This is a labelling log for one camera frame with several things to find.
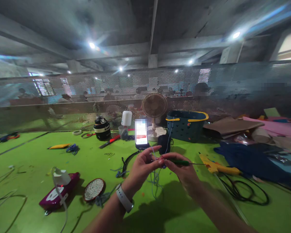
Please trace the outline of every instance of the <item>electric fan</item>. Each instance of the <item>electric fan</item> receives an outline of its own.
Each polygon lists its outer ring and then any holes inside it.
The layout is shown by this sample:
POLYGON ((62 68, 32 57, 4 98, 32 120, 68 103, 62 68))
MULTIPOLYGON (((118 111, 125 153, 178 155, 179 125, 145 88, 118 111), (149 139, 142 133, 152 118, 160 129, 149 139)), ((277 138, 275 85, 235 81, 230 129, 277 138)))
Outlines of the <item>electric fan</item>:
POLYGON ((159 136, 166 134, 166 130, 155 126, 155 118, 161 117, 166 112, 167 100, 159 93, 149 94, 142 101, 142 110, 152 118, 152 126, 148 127, 148 140, 157 142, 159 136))

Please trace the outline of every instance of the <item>basket handle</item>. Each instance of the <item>basket handle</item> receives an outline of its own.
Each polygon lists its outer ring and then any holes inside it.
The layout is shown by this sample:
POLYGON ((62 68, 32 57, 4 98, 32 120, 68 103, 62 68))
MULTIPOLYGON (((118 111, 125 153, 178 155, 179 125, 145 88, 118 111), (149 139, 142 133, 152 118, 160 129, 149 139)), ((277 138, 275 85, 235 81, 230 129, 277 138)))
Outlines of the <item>basket handle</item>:
POLYGON ((204 112, 198 112, 198 113, 202 113, 202 114, 205 114, 205 119, 189 119, 188 122, 197 122, 197 121, 204 121, 204 120, 208 120, 209 119, 209 116, 207 113, 204 113, 204 112))
POLYGON ((167 121, 179 121, 180 118, 175 118, 175 119, 170 119, 170 120, 168 120, 168 119, 166 118, 166 120, 167 120, 167 121))

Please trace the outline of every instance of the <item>smartwatch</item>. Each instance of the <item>smartwatch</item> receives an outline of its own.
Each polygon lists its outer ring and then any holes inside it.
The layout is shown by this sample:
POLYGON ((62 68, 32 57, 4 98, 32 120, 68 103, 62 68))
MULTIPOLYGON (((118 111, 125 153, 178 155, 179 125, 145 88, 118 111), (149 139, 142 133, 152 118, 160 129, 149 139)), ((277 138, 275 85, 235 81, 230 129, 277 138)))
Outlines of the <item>smartwatch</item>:
POLYGON ((116 194, 117 194, 117 197, 120 199, 120 202, 124 206, 126 212, 129 213, 132 210, 132 208, 134 207, 134 200, 132 203, 130 202, 130 200, 127 198, 127 196, 123 192, 121 185, 122 184, 119 184, 116 187, 116 194))

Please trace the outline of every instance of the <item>screwdriver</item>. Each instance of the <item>screwdriver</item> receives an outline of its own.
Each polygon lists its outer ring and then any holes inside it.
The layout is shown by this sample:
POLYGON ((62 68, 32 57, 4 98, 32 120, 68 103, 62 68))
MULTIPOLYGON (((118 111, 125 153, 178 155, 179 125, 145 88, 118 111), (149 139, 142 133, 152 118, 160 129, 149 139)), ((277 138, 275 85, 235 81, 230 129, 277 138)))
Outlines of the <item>screwdriver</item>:
POLYGON ((205 165, 203 163, 190 163, 189 161, 186 161, 186 160, 169 159, 169 161, 173 162, 174 164, 182 165, 182 166, 189 166, 190 164, 194 164, 194 165, 205 165))

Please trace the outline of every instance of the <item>ceiling light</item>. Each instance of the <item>ceiling light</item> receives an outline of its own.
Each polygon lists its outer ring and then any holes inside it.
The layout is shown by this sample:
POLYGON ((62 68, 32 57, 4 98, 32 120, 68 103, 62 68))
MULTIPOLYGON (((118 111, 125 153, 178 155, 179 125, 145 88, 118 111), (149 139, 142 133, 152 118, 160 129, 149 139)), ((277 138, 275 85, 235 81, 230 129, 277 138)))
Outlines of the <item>ceiling light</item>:
POLYGON ((92 49, 96 48, 95 44, 92 43, 92 42, 90 42, 90 47, 91 47, 92 49))
POLYGON ((234 35, 233 35, 233 39, 236 39, 237 37, 240 36, 240 32, 236 32, 234 35))

